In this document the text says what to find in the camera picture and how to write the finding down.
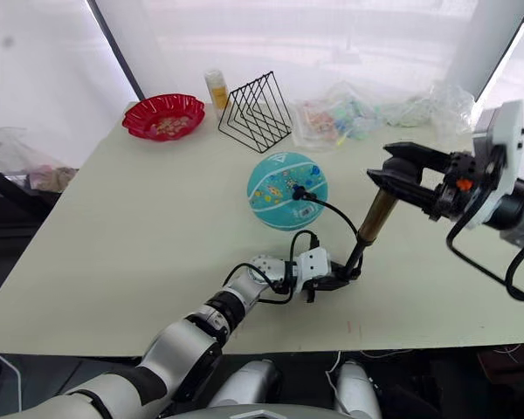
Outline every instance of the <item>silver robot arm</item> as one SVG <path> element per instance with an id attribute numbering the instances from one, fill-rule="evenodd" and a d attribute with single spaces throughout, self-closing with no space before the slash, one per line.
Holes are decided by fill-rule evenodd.
<path id="1" fill-rule="evenodd" d="M 300 254 L 295 261 L 292 286 L 297 283 L 296 292 L 304 282 L 329 274 L 328 254 L 320 247 Z M 271 283 L 286 277 L 287 265 L 281 259 L 259 256 L 251 262 L 261 267 Z M 33 409 L 4 418 L 155 418 L 173 401 L 193 396 L 210 375 L 233 330 L 268 288 L 259 274 L 247 269 L 195 312 L 162 330 L 137 367 L 99 375 Z"/>

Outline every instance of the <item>red plastic plate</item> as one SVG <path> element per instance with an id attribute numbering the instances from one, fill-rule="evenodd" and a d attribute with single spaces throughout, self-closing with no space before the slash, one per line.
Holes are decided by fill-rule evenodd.
<path id="1" fill-rule="evenodd" d="M 190 134 L 205 115 L 203 102 L 188 94 L 162 94 L 142 100 L 125 113 L 122 126 L 136 137 L 174 141 Z"/>

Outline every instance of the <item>table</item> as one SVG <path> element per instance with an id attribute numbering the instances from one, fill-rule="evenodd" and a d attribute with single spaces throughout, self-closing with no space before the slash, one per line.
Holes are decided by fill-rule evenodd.
<path id="1" fill-rule="evenodd" d="M 323 168 L 328 200 L 358 225 L 376 193 L 365 169 L 381 167 L 382 145 L 430 138 L 429 128 L 390 127 L 336 152 L 304 154 Z M 290 138 L 272 152 L 284 150 L 294 150 Z M 0 352 L 141 355 L 235 264 L 260 253 L 285 257 L 293 233 L 264 226 L 246 199 L 248 177 L 268 154 L 220 134 L 210 112 L 172 143 L 137 139 L 117 124 L 0 290 Z M 524 342 L 524 304 L 446 249 L 451 225 L 399 203 L 356 283 L 317 292 L 314 304 L 299 296 L 287 306 L 258 305 L 225 352 Z M 325 210 L 310 228 L 345 262 L 354 238 L 336 214 Z M 464 232 L 457 245 L 500 272 L 517 251 L 487 227 Z M 524 266 L 516 280 L 524 283 Z"/>

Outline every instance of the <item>brass cylinder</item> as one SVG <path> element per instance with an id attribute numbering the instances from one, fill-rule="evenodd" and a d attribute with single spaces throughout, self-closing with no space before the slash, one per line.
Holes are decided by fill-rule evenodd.
<path id="1" fill-rule="evenodd" d="M 365 221 L 363 221 L 359 229 L 359 238 L 361 240 L 369 243 L 375 241 L 397 201 L 398 200 L 388 192 L 384 192 L 382 189 L 378 191 L 365 217 Z"/>

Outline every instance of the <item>floor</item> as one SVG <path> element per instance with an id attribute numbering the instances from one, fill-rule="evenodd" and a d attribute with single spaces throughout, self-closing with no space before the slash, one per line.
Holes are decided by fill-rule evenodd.
<path id="1" fill-rule="evenodd" d="M 0 286 L 31 240 L 27 229 L 0 235 Z M 347 353 L 367 369 L 381 389 L 385 419 L 398 417 L 466 419 L 524 417 L 524 381 L 493 385 L 481 370 L 477 348 L 412 351 L 407 354 Z M 224 380 L 252 359 L 271 359 L 284 376 L 279 402 L 331 408 L 333 394 L 324 371 L 336 353 L 224 356 L 205 389 L 193 402 L 168 413 L 206 406 Z M 133 365 L 136 359 L 80 359 L 58 356 L 5 355 L 19 369 L 23 408 L 65 392 L 97 374 Z M 17 377 L 0 361 L 0 416 L 17 411 Z"/>

